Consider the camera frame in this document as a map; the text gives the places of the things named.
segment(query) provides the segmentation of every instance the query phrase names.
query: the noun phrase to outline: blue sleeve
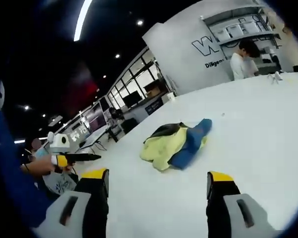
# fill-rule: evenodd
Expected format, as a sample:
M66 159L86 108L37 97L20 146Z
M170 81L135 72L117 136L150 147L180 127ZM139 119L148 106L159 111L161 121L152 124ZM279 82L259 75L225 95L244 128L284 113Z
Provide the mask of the blue sleeve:
M37 227L44 221L52 202L36 188L33 177L23 173L19 165L14 140L0 111L0 174L23 222L29 227Z

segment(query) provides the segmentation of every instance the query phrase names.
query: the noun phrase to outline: computer screen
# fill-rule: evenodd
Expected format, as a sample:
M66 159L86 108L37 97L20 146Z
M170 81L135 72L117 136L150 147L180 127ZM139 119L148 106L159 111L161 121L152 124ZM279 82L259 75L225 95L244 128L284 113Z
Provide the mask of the computer screen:
M99 102L103 111L106 111L107 109L109 109L109 105L108 105L108 102L106 101L106 98L102 97L99 100Z
M138 103L141 100L142 100L142 98L141 98L140 94L138 93L138 91L135 91L135 92L131 93L130 95L123 98L123 101L128 108L130 108L131 106L133 106L134 104Z
M96 131L107 124L100 103L96 103L90 109L86 114L86 118L92 131Z

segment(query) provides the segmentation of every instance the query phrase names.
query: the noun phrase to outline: glass wall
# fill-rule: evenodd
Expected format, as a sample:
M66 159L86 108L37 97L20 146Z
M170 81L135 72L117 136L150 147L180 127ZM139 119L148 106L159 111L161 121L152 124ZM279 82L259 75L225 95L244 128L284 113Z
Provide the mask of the glass wall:
M126 71L120 80L109 92L108 98L115 108L125 106L123 98L137 91L145 99L147 97L145 86L158 79L157 68L154 64L154 56L147 50L135 63Z

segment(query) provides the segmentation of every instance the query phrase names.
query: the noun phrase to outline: black ceiling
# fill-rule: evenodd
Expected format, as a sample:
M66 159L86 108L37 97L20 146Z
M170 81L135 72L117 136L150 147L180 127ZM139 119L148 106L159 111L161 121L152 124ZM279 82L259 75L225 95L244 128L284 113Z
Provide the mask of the black ceiling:
M73 38L83 0L32 2L11 1L8 9L1 6L6 9L0 17L3 112L16 139L30 133L46 136L52 116L67 116L60 96L79 62L87 65L100 88L98 96L104 95L146 46L142 35L197 1L93 0L77 42ZM143 26L136 25L138 19ZM117 53L121 58L115 59ZM24 105L31 110L25 112Z

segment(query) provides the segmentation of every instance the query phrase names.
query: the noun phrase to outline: curved ceiling light strip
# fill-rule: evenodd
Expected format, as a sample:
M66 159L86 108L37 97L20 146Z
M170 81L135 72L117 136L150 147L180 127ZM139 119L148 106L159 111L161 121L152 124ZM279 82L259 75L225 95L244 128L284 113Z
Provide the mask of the curved ceiling light strip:
M81 7L77 24L76 24L76 29L75 29L75 34L74 34L74 41L78 41L80 39L80 34L81 34L81 29L84 24L84 20L87 14L87 11L89 9L89 6L93 0L85 0L83 3L83 6Z

